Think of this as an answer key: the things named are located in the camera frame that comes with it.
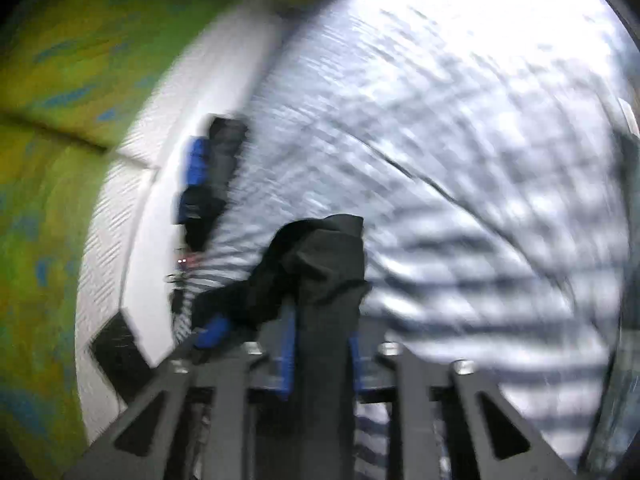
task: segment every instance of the white textured panel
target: white textured panel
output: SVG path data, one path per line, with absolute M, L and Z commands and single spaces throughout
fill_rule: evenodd
M 171 335 L 169 287 L 164 277 L 175 270 L 175 248 L 181 245 L 178 226 L 173 225 L 175 199 L 184 186 L 185 164 L 190 139 L 203 132 L 210 114 L 233 114 L 247 101 L 256 78 L 270 52 L 280 43 L 282 20 L 263 6 L 245 7 L 225 30 L 233 41 L 210 42 L 216 63 L 199 85 L 190 92 L 191 101 L 184 105 L 175 125 L 176 139 L 167 142 L 160 156 L 161 169 L 145 203 L 137 236 L 131 250 L 129 270 L 122 299 L 122 309 L 134 330 L 138 346 L 151 364 L 157 364 L 173 345 Z M 190 48 L 184 57 L 199 49 Z M 181 60 L 182 70 L 198 70 L 196 64 Z M 177 77 L 193 80 L 196 73 L 179 73 Z
M 221 56 L 246 41 L 249 16 L 264 7 L 260 0 L 245 0 L 207 26 L 175 59 L 140 110 L 117 152 L 153 167 L 175 141 L 185 110 L 220 67 Z
M 107 173 L 84 246 L 76 303 L 78 395 L 89 441 L 118 415 L 118 399 L 89 354 L 87 345 L 118 311 L 136 204 L 148 190 L 151 170 L 122 160 Z

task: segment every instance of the silver bolt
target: silver bolt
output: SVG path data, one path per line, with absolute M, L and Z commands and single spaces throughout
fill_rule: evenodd
M 171 365 L 174 367 L 174 373 L 176 374 L 188 374 L 189 369 L 185 366 L 182 359 L 176 359 L 171 361 Z
M 262 355 L 262 348 L 260 348 L 260 345 L 255 341 L 247 341 L 247 342 L 245 342 L 244 343 L 244 350 L 249 355 Z
M 460 361 L 453 361 L 453 371 L 458 375 L 469 375 L 476 371 L 476 363 L 468 361 L 466 359 L 460 359 Z
M 391 357 L 393 355 L 400 355 L 402 353 L 402 347 L 400 346 L 400 343 L 386 341 L 378 346 L 378 352 L 382 355 Z

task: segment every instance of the gray blanket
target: gray blanket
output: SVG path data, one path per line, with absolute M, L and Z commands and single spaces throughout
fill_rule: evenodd
M 616 342 L 628 231 L 612 125 L 638 53 L 602 0 L 334 0 L 286 44 L 186 307 L 287 222 L 366 222 L 362 312 L 472 359 L 571 466 Z M 384 406 L 356 469 L 383 479 Z M 447 473 L 447 460 L 441 462 Z

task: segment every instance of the plaid fabric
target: plaid fabric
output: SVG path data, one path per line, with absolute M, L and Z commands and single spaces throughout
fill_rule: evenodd
M 628 259 L 610 103 L 629 45 L 601 0 L 335 0 L 248 107 L 233 203 L 178 338 L 190 299 L 246 277 L 281 225 L 357 214 L 363 314 L 424 358 L 492 370 L 575 466 Z M 357 409 L 356 470 L 382 479 L 386 409 Z

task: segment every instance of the green floor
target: green floor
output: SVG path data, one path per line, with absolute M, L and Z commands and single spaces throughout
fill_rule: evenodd
M 40 479 L 84 450 L 74 321 L 95 199 L 162 73 L 238 0 L 40 0 L 0 62 L 0 424 Z

